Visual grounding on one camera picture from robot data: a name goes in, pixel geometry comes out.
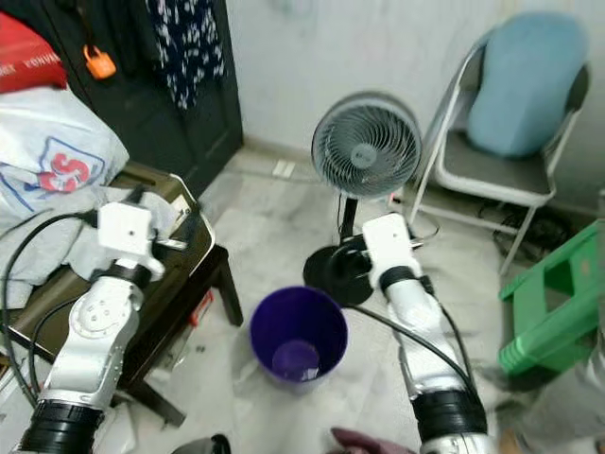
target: folding chair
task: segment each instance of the folding chair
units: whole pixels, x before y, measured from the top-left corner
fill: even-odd
[[[556,193],[553,174],[567,139],[574,128],[589,86],[588,68],[584,65],[569,91],[565,118],[542,152],[526,159],[505,159],[479,149],[467,139],[465,123],[482,79],[485,42],[474,47],[464,59],[438,108],[429,140],[429,157],[420,179],[410,222],[419,210],[434,216],[451,218],[516,236],[500,273],[509,268],[536,210]],[[519,229],[486,219],[462,215],[447,209],[422,204],[431,171],[437,183],[448,189],[527,207]]]

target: fan grille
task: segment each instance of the fan grille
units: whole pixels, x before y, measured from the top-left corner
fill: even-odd
[[[409,110],[381,94],[353,95],[323,117],[313,137],[313,162],[327,183],[353,198],[401,187],[420,161],[420,132]]]

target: green stool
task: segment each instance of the green stool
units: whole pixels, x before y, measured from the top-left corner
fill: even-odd
[[[543,366],[556,372],[588,358],[580,339],[598,327],[597,222],[518,276],[500,292],[512,304],[515,339],[500,350],[507,375]],[[568,299],[549,310],[546,289]]]

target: red cloth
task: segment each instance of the red cloth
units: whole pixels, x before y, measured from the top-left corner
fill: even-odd
[[[0,93],[41,85],[67,87],[61,59],[34,31],[0,12]]]

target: stool leg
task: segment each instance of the stool leg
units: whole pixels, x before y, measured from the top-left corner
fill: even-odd
[[[520,374],[597,325],[598,292],[597,288],[592,288],[570,298],[541,323],[517,336],[500,351],[498,360],[507,373]]]
[[[529,224],[531,223],[531,220],[533,219],[533,215],[535,215],[535,214],[536,214],[535,206],[532,206],[527,210],[526,218],[523,221],[523,224],[521,224],[521,228],[519,229],[517,236],[515,237],[514,241],[512,242],[512,246],[510,246],[509,254],[507,255],[507,258],[504,260],[504,263],[502,264],[502,268],[500,269],[500,274],[505,274],[509,270],[510,262],[512,262],[512,259],[517,254],[517,250],[519,249],[519,246],[521,246],[521,241],[523,241],[523,237],[526,235],[527,229],[529,228]]]
[[[141,404],[162,416],[168,424],[179,428],[185,420],[183,413],[147,385],[145,381],[141,380],[135,383],[127,391]]]
[[[239,304],[239,297],[237,296],[237,290],[235,289],[227,257],[219,265],[216,286],[223,300],[229,322],[235,326],[241,326],[244,322],[244,316],[242,314],[242,307]]]

